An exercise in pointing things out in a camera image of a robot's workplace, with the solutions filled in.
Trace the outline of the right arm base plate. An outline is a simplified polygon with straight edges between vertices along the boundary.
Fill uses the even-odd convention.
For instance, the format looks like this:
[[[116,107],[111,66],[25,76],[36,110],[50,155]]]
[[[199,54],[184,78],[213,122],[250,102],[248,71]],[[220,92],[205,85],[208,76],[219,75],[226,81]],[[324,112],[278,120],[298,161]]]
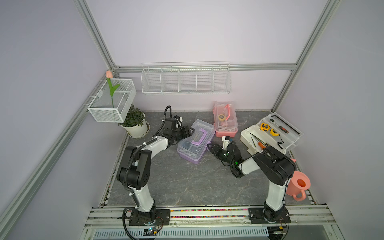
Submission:
[[[270,207],[249,208],[249,215],[252,224],[290,224],[290,214],[285,206],[280,210],[274,211]]]

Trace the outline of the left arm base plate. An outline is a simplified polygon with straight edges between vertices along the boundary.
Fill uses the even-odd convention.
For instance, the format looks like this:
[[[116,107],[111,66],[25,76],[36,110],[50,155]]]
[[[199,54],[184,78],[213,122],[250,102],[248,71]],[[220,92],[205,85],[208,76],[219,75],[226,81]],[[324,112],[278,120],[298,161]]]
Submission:
[[[129,219],[129,226],[168,226],[171,211],[169,209],[151,210],[148,213],[133,210]]]

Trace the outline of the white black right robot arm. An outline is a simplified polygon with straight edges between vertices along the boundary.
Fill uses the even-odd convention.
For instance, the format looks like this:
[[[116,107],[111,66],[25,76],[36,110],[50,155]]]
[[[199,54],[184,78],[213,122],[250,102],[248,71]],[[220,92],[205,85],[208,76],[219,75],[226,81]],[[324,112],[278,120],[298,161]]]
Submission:
[[[249,209],[253,224],[274,224],[279,221],[287,225],[291,223],[285,196],[288,185],[297,170],[295,161],[272,146],[265,147],[246,160],[241,157],[240,150],[234,142],[229,143],[227,147],[209,142],[207,149],[224,166],[229,167],[237,179],[257,171],[268,178],[269,190],[264,206]]]

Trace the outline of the pink toolbox clear lid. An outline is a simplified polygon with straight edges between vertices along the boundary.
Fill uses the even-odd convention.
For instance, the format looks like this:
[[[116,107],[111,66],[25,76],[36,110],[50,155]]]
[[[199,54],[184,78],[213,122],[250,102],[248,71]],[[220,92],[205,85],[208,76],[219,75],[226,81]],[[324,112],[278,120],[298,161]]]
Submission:
[[[216,137],[234,138],[238,132],[238,121],[234,102],[215,102],[213,114]]]

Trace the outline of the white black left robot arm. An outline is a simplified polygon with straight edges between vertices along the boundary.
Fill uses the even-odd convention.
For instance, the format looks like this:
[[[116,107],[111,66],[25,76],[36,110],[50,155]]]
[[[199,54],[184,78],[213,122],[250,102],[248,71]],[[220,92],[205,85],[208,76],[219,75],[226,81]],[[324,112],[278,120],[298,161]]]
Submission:
[[[167,106],[162,125],[153,138],[140,146],[125,148],[116,180],[134,199],[135,207],[130,210],[135,224],[153,224],[158,217],[156,202],[148,187],[152,157],[190,137],[194,131],[195,129],[183,125],[182,117],[173,116],[172,107]]]

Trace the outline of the purple toolbox clear lid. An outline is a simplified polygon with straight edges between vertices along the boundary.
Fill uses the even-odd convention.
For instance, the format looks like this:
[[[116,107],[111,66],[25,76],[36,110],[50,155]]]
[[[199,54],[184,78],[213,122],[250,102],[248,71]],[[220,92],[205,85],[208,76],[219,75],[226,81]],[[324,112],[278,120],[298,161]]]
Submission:
[[[207,144],[212,142],[215,128],[212,124],[202,120],[195,120],[192,129],[194,129],[192,135],[178,143],[177,152],[184,160],[197,165],[208,149]]]

